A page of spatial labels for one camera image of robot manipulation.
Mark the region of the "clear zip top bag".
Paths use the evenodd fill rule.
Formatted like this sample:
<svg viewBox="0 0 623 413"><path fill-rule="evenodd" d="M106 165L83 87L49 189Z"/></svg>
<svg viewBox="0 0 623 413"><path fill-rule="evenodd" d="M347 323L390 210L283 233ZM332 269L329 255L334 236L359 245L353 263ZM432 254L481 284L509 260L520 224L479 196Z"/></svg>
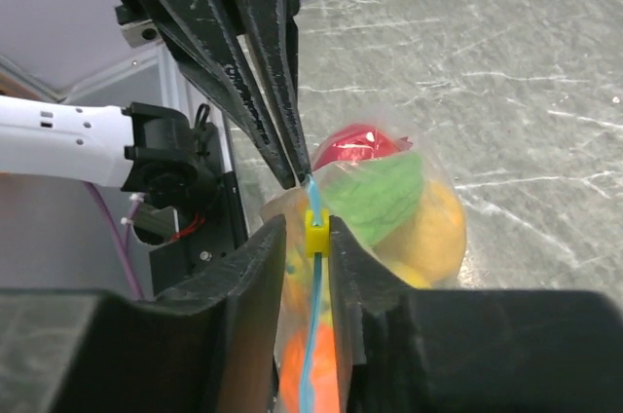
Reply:
<svg viewBox="0 0 623 413"><path fill-rule="evenodd" d="M355 122L330 134L311 157L323 208L341 217L357 242L398 278L416 288L454 279L466 250L465 213L432 153L390 125ZM286 219L286 261L276 359L276 409L300 411L310 316L318 313L307 385L315 412L339 409L329 273L313 282L306 251L311 204L305 187L264 205L263 220Z"/></svg>

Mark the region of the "orange fake fruit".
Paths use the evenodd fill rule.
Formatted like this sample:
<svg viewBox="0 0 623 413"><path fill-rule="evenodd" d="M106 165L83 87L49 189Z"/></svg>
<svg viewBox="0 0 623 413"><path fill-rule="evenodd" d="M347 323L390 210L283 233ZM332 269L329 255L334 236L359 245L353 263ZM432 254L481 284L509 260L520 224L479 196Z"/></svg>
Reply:
<svg viewBox="0 0 623 413"><path fill-rule="evenodd" d="M307 343L307 331L299 330L285 345L281 360L280 396L285 412L299 411L299 389ZM312 356L311 385L314 412L339 412L334 330L321 323L315 337Z"/></svg>

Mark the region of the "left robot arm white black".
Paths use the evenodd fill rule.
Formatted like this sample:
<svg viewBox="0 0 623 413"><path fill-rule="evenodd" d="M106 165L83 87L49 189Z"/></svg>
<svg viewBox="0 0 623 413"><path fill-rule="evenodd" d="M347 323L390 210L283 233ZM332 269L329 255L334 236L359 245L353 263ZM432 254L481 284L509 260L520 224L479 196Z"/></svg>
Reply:
<svg viewBox="0 0 623 413"><path fill-rule="evenodd" d="M121 0L123 22L150 19L186 80L250 138L279 184L311 174L298 111L300 0ZM1 169L142 192L199 216L218 186L201 126L132 103L86 107L3 97Z"/></svg>

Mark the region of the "green fake vegetable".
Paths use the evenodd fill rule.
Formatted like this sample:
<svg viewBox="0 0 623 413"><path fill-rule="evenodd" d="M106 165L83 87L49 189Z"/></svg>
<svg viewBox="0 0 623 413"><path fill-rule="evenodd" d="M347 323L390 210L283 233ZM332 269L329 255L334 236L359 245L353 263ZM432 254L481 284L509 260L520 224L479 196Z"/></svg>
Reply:
<svg viewBox="0 0 623 413"><path fill-rule="evenodd" d="M422 157L406 152L330 165L320 196L357 238L374 246L415 213L423 186Z"/></svg>

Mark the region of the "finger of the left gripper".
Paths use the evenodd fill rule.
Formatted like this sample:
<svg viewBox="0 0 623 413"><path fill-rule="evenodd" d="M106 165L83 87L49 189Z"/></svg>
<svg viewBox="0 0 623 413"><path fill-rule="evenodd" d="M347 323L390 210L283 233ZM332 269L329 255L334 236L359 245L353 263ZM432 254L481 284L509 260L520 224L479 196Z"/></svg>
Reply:
<svg viewBox="0 0 623 413"><path fill-rule="evenodd" d="M285 158L280 181L304 181L310 156L298 109L300 0L235 0Z"/></svg>
<svg viewBox="0 0 623 413"><path fill-rule="evenodd" d="M235 0L121 0L116 14L119 24L150 20L180 72L249 137L280 186L297 184L276 177L285 154Z"/></svg>

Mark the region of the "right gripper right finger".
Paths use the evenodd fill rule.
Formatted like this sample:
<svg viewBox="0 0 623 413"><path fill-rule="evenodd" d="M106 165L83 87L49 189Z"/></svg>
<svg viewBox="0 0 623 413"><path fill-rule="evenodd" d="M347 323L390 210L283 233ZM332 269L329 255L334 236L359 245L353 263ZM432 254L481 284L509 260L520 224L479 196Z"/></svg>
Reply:
<svg viewBox="0 0 623 413"><path fill-rule="evenodd" d="M425 290L330 220L345 412L618 412L622 313L575 290Z"/></svg>

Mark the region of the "yellow bag slider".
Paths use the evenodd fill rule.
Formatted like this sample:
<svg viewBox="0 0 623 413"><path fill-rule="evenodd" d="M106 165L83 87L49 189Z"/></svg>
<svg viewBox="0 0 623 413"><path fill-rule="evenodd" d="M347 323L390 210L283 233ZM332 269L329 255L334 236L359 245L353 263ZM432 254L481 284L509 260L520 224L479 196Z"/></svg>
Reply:
<svg viewBox="0 0 623 413"><path fill-rule="evenodd" d="M305 216L305 252L308 258L327 257L330 253L330 219L326 208L318 214L311 209Z"/></svg>

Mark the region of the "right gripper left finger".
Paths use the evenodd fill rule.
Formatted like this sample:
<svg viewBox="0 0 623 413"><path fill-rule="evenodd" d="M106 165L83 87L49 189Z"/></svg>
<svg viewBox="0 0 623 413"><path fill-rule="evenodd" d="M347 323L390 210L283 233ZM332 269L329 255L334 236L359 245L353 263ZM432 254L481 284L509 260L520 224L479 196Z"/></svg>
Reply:
<svg viewBox="0 0 623 413"><path fill-rule="evenodd" d="M3 291L2 410L268 411L285 245L277 216L153 302Z"/></svg>

